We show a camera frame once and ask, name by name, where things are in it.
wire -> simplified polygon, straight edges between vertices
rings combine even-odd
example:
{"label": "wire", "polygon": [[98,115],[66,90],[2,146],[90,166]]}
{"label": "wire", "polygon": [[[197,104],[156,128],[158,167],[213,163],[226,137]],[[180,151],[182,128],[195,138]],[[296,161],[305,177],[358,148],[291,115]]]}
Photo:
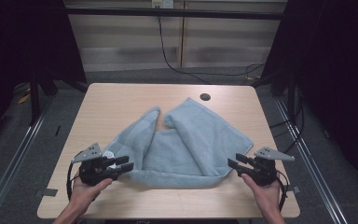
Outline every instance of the wire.
{"label": "wire", "polygon": [[304,126],[305,126],[305,118],[304,118],[304,108],[303,108],[303,97],[302,95],[299,94],[298,91],[298,104],[297,104],[297,110],[301,111],[301,129],[298,132],[298,134],[296,135],[295,141],[283,152],[283,153],[287,153],[289,152],[289,150],[298,142],[299,138],[301,137],[301,134],[304,130]]}
{"label": "wire", "polygon": [[80,177],[80,175],[74,176],[74,178],[71,179],[71,181],[74,181],[74,179]]}
{"label": "wire", "polygon": [[277,135],[274,135],[273,138],[277,138],[279,136],[284,135],[285,133],[289,132],[289,129],[286,129],[283,133],[278,133]]}
{"label": "wire", "polygon": [[289,190],[289,181],[287,180],[286,175],[284,175],[281,171],[277,170],[277,172],[279,174],[281,174],[284,177],[284,179],[286,180],[286,187],[285,187],[283,182],[280,180],[280,178],[277,177],[277,180],[278,180],[279,184],[281,185],[281,190],[282,190],[281,201],[279,202],[279,210],[282,211],[284,201],[286,201],[286,198],[287,198],[286,193],[287,193],[287,190]]}
{"label": "wire", "polygon": [[[165,63],[175,72],[177,73],[181,73],[181,74],[185,74],[185,75],[190,75],[204,83],[207,83],[209,85],[212,85],[212,83],[206,81],[206,80],[203,80],[202,78],[200,77],[197,77],[196,75],[212,75],[212,76],[224,76],[224,77],[237,77],[237,76],[244,76],[246,75],[246,79],[244,82],[241,83],[241,85],[243,85],[247,80],[248,80],[248,75],[250,73],[252,73],[254,70],[256,70],[258,67],[264,65],[264,63],[255,63],[255,64],[250,64],[248,66],[246,66],[246,71],[243,72],[243,73],[238,73],[238,74],[222,74],[222,73],[203,73],[203,72],[184,72],[184,71],[180,71],[180,70],[177,70],[175,68],[173,68],[170,63],[168,62],[167,60],[167,56],[166,56],[166,53],[165,53],[165,48],[164,48],[164,41],[163,41],[163,38],[162,38],[162,28],[161,28],[161,17],[158,17],[158,29],[159,29],[159,37],[160,37],[160,41],[161,41],[161,48],[162,48],[162,54],[164,56],[164,60],[165,60]],[[248,71],[249,67],[251,66],[256,66],[256,68]]]}
{"label": "wire", "polygon": [[72,181],[75,178],[78,178],[79,176],[75,176],[74,178],[71,179],[71,173],[72,173],[72,167],[74,166],[73,163],[69,164],[69,168],[68,168],[68,174],[66,176],[66,194],[68,195],[68,200],[71,200],[71,196],[72,196]]}
{"label": "wire", "polygon": [[[297,103],[297,110],[296,110],[296,113],[295,113],[295,119],[297,118],[298,114],[301,112],[300,110],[302,109],[302,101],[303,101],[303,98],[301,96],[301,102],[300,102],[300,96],[298,95],[298,103]],[[279,122],[279,123],[276,123],[276,124],[272,124],[272,125],[269,125],[270,129],[271,128],[276,128],[278,126],[281,126],[287,122],[289,122],[290,120],[289,119],[286,119],[282,122]]]}

hand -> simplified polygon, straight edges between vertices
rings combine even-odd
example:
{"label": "hand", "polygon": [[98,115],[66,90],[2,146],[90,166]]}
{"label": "hand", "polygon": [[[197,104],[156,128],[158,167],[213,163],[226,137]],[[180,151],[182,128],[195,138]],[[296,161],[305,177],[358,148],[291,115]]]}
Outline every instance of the hand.
{"label": "hand", "polygon": [[254,180],[247,174],[241,175],[243,181],[251,188],[257,207],[260,209],[262,216],[269,224],[285,223],[279,210],[279,193],[280,184],[275,180],[267,186],[258,186]]}
{"label": "hand", "polygon": [[111,185],[112,182],[113,179],[107,178],[96,186],[89,186],[83,183],[80,177],[75,178],[71,200],[53,223],[73,223],[76,221],[87,212],[90,204],[100,195],[101,191]]}

gray towel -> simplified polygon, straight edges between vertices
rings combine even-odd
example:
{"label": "gray towel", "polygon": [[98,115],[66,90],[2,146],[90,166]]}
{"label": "gray towel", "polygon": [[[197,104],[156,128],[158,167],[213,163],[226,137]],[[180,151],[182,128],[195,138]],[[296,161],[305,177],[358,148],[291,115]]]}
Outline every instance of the gray towel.
{"label": "gray towel", "polygon": [[154,188],[209,188],[231,170],[227,158],[245,154],[253,142],[206,106],[187,98],[164,117],[168,130],[156,132],[153,107],[104,150],[130,156],[133,181]]}

small round object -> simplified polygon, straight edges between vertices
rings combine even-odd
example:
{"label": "small round object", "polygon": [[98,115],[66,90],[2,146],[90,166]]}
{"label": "small round object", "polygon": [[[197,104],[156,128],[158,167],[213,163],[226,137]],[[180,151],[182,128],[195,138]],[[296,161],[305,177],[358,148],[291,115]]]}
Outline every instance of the small round object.
{"label": "small round object", "polygon": [[200,95],[200,98],[203,101],[209,101],[209,100],[211,100],[211,95],[208,94],[208,93],[203,93],[203,94]]}

wooden table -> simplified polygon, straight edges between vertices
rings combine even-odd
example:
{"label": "wooden table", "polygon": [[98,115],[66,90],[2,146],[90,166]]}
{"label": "wooden table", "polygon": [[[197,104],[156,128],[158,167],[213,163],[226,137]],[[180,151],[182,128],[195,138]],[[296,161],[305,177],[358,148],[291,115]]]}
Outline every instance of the wooden table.
{"label": "wooden table", "polygon": [[[202,101],[208,93],[211,100]],[[67,205],[66,175],[71,159],[81,150],[98,142],[104,148],[121,131],[158,105],[162,118],[187,97],[207,106],[254,141],[248,156],[267,146],[276,148],[261,104],[252,87],[170,85],[170,84],[92,84],[80,107],[73,128],[57,162],[48,189],[55,197],[45,196],[37,214],[55,218]],[[74,165],[75,175],[79,163]],[[285,173],[277,161],[277,168]],[[292,192],[284,204],[284,217],[297,217],[299,208]],[[249,218],[261,217],[251,190],[231,172],[215,188],[151,189],[130,181],[116,181],[93,202],[84,218]]]}

